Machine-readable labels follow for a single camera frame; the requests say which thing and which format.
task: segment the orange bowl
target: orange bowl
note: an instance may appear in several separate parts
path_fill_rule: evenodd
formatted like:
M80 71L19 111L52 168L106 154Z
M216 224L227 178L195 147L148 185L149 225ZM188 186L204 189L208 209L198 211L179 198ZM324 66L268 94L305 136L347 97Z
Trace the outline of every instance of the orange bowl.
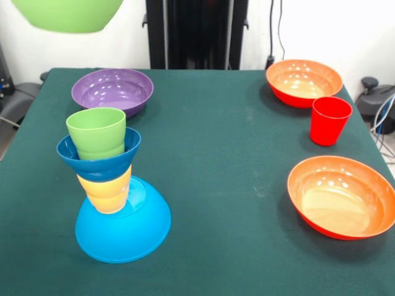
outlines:
M311 108L315 99L334 96L343 86L336 71L311 60L275 63L266 78L277 98L297 108Z
M377 236L395 222L395 191L377 171L355 160L318 156L298 163L288 192L302 218L335 239Z

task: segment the yellow cup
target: yellow cup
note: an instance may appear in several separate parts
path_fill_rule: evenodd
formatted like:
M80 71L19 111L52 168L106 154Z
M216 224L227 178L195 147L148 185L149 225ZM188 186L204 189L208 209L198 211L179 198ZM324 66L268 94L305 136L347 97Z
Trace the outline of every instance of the yellow cup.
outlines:
M126 204L130 176L131 165L121 177L107 182L92 182L78 175L77 178L96 210L103 214L113 214Z

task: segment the green cup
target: green cup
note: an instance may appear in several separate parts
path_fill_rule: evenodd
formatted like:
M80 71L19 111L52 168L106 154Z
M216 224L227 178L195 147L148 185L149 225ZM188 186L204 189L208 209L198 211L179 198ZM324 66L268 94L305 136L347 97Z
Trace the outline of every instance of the green cup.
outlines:
M120 109L82 110L69 116L66 125L82 160L113 157L125 151L126 114Z

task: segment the green bowl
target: green bowl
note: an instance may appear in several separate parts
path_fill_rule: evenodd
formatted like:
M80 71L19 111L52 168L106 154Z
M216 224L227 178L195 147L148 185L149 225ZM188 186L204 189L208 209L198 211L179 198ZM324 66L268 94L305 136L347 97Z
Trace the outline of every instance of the green bowl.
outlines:
M65 33L101 31L123 0L12 0L35 27Z

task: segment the green tablecloth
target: green tablecloth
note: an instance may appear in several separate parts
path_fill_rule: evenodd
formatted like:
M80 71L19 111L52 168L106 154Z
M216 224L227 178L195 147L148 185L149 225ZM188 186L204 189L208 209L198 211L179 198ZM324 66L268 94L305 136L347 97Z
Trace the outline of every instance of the green tablecloth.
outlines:
M50 72L0 164L0 295L394 295L394 230L329 239L286 191L290 169L320 154L363 161L394 184L358 111L337 145L317 146L310 110L278 101L262 71L144 71L155 91L128 120L143 137L133 174L165 197L172 228L136 262L87 257L74 237L85 195L56 144L79 110L71 87L92 70Z

